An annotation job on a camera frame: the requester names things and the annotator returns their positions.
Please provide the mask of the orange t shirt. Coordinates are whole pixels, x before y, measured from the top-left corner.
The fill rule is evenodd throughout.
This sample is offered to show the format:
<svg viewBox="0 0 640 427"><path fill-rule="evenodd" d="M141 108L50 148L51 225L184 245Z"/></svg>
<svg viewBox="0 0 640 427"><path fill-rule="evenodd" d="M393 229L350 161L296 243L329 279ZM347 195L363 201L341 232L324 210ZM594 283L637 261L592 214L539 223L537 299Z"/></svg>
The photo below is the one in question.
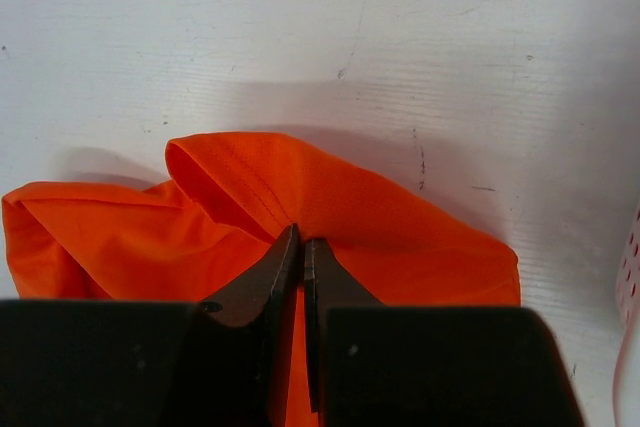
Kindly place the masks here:
<svg viewBox="0 0 640 427"><path fill-rule="evenodd" d="M516 254L392 181L276 133L171 140L147 190L31 183L3 197L7 261L24 298L195 300L287 225L323 237L385 300L520 303Z"/></svg>

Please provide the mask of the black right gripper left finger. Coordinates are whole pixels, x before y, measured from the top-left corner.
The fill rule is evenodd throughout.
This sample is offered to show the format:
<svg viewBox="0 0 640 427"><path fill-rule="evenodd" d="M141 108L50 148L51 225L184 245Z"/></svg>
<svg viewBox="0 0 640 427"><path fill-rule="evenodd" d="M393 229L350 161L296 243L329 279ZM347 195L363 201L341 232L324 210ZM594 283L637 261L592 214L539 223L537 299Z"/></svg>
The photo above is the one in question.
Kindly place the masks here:
<svg viewBox="0 0 640 427"><path fill-rule="evenodd" d="M290 225L200 302L170 390L170 425L284 425L299 271L300 234Z"/></svg>

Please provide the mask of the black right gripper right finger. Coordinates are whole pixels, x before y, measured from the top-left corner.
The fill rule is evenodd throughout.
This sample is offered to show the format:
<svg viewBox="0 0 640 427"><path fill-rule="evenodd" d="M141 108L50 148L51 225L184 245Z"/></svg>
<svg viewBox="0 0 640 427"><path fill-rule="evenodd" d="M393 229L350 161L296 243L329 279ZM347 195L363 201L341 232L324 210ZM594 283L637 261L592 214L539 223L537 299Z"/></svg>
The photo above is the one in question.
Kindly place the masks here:
<svg viewBox="0 0 640 427"><path fill-rule="evenodd" d="M310 406L324 426L328 312L383 303L340 264L326 239L312 239L305 245L303 286Z"/></svg>

